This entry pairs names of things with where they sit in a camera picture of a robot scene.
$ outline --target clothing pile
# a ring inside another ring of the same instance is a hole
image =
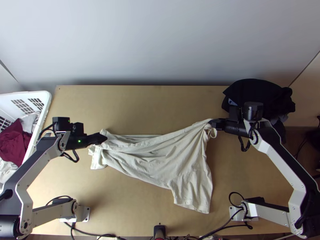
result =
[[[0,133],[0,183],[4,184],[22,165],[40,112],[18,118]]]
[[[288,119],[288,113],[296,110],[296,104],[291,99],[291,88],[282,88],[266,80],[251,78],[234,82],[223,93],[226,97],[222,102],[222,108],[227,112],[229,106],[243,107],[245,102],[263,103],[262,117],[270,121],[281,141],[286,143],[283,122]]]

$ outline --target wrinkled fabric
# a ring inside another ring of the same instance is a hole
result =
[[[216,137],[210,120],[165,135],[121,136],[101,130],[108,140],[89,148],[91,169],[110,166],[170,189],[175,204],[207,214],[213,187],[205,151],[210,137]]]
[[[13,162],[6,162],[0,158],[0,183],[4,184],[17,169],[18,166]]]
[[[20,122],[22,125],[22,130],[24,132],[32,134],[37,126],[41,112],[33,112],[20,117]]]
[[[17,119],[0,133],[0,158],[20,167],[31,136],[22,130],[20,120]]]

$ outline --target white t-shirt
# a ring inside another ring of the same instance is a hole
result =
[[[206,145],[216,137],[208,122],[165,135],[113,135],[101,145],[92,145],[91,169],[106,166],[142,181],[170,189],[174,203],[209,213],[212,195],[211,171],[206,163]]]

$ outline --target t-shirt sleeve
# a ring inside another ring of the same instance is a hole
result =
[[[212,195],[212,177],[210,171],[195,170],[172,179],[171,189],[176,205],[209,213]]]

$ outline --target black garment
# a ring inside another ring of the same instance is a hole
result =
[[[268,120],[295,112],[295,103],[291,99],[292,89],[282,88],[277,84],[260,79],[242,79],[234,82],[224,92],[226,97],[222,102],[222,108],[229,112],[229,99],[238,106],[243,107],[245,102],[263,103],[263,118]],[[285,129],[280,120],[273,125],[285,143]]]

